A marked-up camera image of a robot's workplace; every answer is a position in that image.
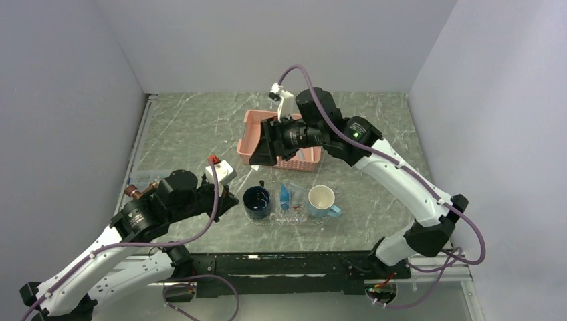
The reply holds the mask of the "pink perforated plastic basket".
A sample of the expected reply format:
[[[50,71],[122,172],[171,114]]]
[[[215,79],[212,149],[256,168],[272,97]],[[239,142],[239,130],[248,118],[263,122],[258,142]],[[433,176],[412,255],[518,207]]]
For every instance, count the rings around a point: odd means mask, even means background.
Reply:
[[[237,153],[245,165],[250,165],[249,158],[259,142],[261,132],[260,122],[273,117],[277,117],[277,112],[267,110],[248,110],[245,113],[245,129],[243,138],[240,139],[237,144]],[[296,156],[290,160],[281,160],[279,158],[275,168],[308,172],[315,171],[322,158],[322,149],[320,147],[314,148],[315,162],[310,160],[310,148],[303,148],[300,150],[302,150],[304,154],[305,161],[301,161],[296,154]]]

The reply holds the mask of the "blue toothpaste tube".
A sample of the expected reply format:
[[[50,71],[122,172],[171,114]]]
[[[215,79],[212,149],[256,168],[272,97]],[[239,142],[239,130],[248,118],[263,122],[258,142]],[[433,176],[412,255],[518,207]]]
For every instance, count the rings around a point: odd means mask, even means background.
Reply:
[[[282,210],[287,211],[290,208],[290,192],[284,183],[280,185],[280,207]]]

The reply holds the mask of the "dark blue mug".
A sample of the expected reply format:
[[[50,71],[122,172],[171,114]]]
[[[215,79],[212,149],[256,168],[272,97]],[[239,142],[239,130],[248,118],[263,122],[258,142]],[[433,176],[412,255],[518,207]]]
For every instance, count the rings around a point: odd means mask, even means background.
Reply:
[[[243,204],[247,216],[252,220],[262,220],[270,215],[271,194],[265,188],[264,180],[244,192]]]

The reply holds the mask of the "clear acrylic toothbrush holder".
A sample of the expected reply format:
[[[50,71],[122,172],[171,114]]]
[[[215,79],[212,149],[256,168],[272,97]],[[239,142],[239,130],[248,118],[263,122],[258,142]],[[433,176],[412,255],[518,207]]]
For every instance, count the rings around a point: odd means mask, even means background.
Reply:
[[[284,211],[280,207],[279,199],[273,204],[271,214],[269,216],[270,220],[274,224],[278,225],[297,225],[305,223],[310,214],[307,209],[307,199],[304,196],[304,202],[299,209],[294,210],[290,205],[287,211]]]

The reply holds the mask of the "clear textured oval tray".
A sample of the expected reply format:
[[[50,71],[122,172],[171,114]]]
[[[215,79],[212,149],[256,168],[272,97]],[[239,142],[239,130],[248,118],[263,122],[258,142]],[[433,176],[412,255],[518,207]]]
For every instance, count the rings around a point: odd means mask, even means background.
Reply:
[[[323,224],[327,218],[314,217],[308,211],[308,201],[302,197],[298,202],[291,202],[289,209],[280,207],[279,199],[271,204],[271,212],[265,217],[254,216],[244,211],[245,218],[260,226],[305,226]]]

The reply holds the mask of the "light blue white mug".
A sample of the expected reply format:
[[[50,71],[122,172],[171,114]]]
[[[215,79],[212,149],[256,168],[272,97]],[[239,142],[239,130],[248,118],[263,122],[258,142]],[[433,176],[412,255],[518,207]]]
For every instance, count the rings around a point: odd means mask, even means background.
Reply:
[[[326,185],[316,185],[308,192],[308,211],[312,217],[339,217],[342,210],[335,205],[334,191]]]

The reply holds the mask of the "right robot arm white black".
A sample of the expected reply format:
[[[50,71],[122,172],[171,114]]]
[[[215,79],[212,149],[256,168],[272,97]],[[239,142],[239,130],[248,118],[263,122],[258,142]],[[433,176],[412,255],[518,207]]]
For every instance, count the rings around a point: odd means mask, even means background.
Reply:
[[[383,278],[398,262],[414,255],[435,257],[448,242],[468,205],[463,195],[442,192],[415,173],[382,133],[360,116],[343,117],[331,93],[316,87],[298,95],[274,84],[269,97],[279,104],[277,115],[260,122],[257,146],[249,164],[274,167],[303,148],[321,147],[378,181],[413,214],[414,221],[372,248],[368,268]]]

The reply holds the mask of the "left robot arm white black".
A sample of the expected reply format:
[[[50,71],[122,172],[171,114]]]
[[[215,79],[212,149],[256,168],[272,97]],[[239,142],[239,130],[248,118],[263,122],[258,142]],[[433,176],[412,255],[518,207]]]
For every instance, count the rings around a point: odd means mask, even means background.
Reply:
[[[147,284],[182,281],[196,271],[184,241],[158,243],[173,223],[206,214],[219,220],[238,204],[229,190],[237,173],[228,163],[207,166],[203,176],[179,169],[140,191],[129,185],[129,201],[101,235],[62,271],[20,289],[25,319],[90,320],[104,304]]]

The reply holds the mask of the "copper brass fitting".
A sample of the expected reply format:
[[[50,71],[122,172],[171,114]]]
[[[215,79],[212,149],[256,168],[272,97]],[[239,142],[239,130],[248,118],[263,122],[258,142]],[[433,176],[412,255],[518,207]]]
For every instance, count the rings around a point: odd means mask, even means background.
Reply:
[[[154,181],[150,183],[143,191],[141,191],[136,185],[129,184],[124,189],[124,194],[132,199],[143,199],[153,195],[158,186],[159,182]]]

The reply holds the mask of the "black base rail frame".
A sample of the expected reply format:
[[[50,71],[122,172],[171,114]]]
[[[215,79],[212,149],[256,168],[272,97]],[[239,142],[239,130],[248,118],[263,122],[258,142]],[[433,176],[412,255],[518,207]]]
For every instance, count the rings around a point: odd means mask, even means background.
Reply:
[[[229,295],[229,281],[240,295],[340,292],[363,295],[375,283],[411,278],[407,261],[384,269],[372,267],[367,251],[265,253],[192,253],[188,267],[177,268],[167,281],[197,276],[198,298]]]

